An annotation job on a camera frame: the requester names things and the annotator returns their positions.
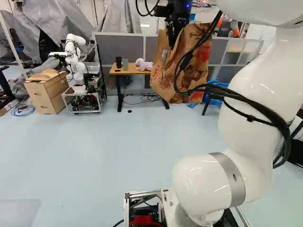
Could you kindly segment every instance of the paper bag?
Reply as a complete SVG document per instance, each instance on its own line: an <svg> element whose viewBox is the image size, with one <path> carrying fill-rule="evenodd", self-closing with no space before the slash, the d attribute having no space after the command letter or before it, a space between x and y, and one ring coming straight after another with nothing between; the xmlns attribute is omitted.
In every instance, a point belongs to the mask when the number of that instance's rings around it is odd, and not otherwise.
<svg viewBox="0 0 303 227"><path fill-rule="evenodd" d="M196 45L209 26L209 24L187 25L180 31L172 51L169 48L167 31L159 30L150 86L168 103L202 102L203 92L194 92L191 96L182 96L175 92L174 73L181 57ZM194 51L194 57L185 72L181 72L177 79L180 91L188 91L206 83L211 43L210 38Z"/></svg>

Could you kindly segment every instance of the wooden crate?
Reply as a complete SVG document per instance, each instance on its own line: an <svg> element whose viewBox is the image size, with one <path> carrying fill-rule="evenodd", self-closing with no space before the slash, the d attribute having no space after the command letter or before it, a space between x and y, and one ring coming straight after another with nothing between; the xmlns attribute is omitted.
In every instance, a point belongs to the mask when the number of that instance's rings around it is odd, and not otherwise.
<svg viewBox="0 0 303 227"><path fill-rule="evenodd" d="M25 81L24 85L39 113L58 114L65 107L61 94L68 88L67 74L47 69Z"/></svg>

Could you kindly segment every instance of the wooden table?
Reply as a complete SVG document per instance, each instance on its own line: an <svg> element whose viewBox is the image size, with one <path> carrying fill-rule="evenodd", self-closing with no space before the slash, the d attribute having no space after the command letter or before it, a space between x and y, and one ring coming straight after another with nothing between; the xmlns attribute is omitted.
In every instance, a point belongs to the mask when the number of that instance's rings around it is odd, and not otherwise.
<svg viewBox="0 0 303 227"><path fill-rule="evenodd" d="M133 63L133 62L128 63L127 71L124 71L123 67L118 69L117 64L116 63L113 64L113 66L109 72L109 75L116 77L116 86L117 86L117 93L118 93L118 112L121 112L121 110L122 110L122 104L123 104L123 99L124 99L124 95L121 94L121 84L120 84L121 76L140 75L140 74L150 76L151 73L152 73L151 71L138 71L136 69L135 63ZM168 110L169 104L164 99L162 99L162 101L163 101L165 108Z"/></svg>

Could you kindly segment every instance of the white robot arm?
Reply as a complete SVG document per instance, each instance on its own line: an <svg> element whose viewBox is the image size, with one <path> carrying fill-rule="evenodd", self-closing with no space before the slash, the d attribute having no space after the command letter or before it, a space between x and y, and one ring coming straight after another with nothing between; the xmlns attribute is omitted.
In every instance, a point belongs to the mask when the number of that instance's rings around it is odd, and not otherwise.
<svg viewBox="0 0 303 227"><path fill-rule="evenodd" d="M220 9L241 22L277 27L269 50L244 67L229 89L267 106L291 122L303 104L303 1L218 0ZM264 121L250 105L225 98L233 108ZM273 155L281 139L276 127L249 122L222 105L219 131L228 144L220 153L185 157L174 167L176 196L186 216L210 227L223 210L262 197L268 190Z"/></svg>
<svg viewBox="0 0 303 227"><path fill-rule="evenodd" d="M65 61L68 64L67 69L71 72L76 84L80 85L83 85L83 72L85 71L86 67L84 63L79 62L81 51L78 46L83 46L85 43L85 39L80 36L73 34L68 34L66 36L64 50L68 54L68 56L65 58Z"/></svg>

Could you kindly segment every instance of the small green object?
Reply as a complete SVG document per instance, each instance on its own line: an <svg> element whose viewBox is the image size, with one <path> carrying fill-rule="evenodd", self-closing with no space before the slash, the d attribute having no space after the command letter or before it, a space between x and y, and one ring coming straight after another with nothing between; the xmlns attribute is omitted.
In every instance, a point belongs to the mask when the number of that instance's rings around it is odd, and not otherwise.
<svg viewBox="0 0 303 227"><path fill-rule="evenodd" d="M122 59L122 64L123 64L123 70L128 71L128 59L127 58Z"/></svg>

